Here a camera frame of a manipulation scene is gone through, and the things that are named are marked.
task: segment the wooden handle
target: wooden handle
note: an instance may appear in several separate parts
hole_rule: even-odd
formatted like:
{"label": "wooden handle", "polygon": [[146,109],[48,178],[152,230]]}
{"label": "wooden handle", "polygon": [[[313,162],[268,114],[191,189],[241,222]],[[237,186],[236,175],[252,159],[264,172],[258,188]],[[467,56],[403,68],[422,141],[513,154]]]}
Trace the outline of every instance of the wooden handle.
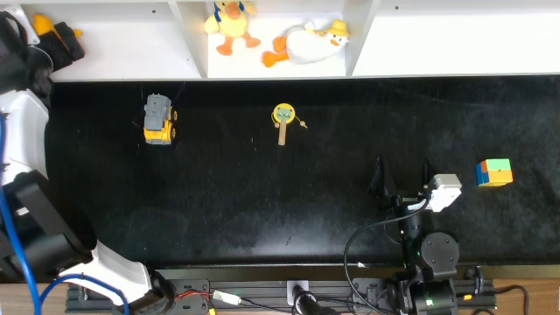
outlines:
{"label": "wooden handle", "polygon": [[283,119],[280,122],[280,132],[278,133],[278,145],[286,144],[286,121]]}

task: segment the blue cube face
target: blue cube face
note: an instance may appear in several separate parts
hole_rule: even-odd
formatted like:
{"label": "blue cube face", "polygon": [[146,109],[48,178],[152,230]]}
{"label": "blue cube face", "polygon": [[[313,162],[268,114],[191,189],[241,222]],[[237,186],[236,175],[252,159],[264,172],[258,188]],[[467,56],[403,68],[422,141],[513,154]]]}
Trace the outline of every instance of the blue cube face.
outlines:
{"label": "blue cube face", "polygon": [[484,174],[482,173],[482,164],[476,164],[476,182],[478,185],[484,184]]}

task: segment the orange duck beak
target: orange duck beak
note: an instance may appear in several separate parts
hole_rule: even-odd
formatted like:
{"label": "orange duck beak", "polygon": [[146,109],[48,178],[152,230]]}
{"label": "orange duck beak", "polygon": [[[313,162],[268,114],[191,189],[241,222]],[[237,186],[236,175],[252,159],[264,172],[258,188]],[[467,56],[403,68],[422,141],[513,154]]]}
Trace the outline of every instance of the orange duck beak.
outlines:
{"label": "orange duck beak", "polygon": [[239,3],[237,1],[230,2],[226,5],[226,13],[232,19],[237,19],[242,14],[242,10],[239,8]]}

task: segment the yellow hat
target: yellow hat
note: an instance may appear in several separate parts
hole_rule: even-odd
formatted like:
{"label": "yellow hat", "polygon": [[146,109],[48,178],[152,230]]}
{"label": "yellow hat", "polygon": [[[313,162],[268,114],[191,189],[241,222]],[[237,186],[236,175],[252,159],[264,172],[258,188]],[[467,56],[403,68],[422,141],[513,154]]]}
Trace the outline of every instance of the yellow hat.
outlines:
{"label": "yellow hat", "polygon": [[338,36],[350,36],[350,33],[347,30],[347,24],[338,19],[332,22],[332,26],[327,29],[326,32],[330,32],[331,34]]}

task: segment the white plush duck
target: white plush duck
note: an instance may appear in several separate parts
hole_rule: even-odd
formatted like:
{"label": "white plush duck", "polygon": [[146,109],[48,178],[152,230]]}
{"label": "white plush duck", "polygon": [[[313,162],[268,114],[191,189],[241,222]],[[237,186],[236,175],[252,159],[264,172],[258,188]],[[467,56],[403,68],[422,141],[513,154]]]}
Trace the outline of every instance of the white plush duck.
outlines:
{"label": "white plush duck", "polygon": [[290,60],[295,64],[309,64],[325,60],[339,53],[350,39],[347,24],[335,20],[325,31],[316,31],[313,22],[305,26],[291,27],[285,36],[274,39],[273,52],[262,55],[266,67],[274,66],[278,61]]}

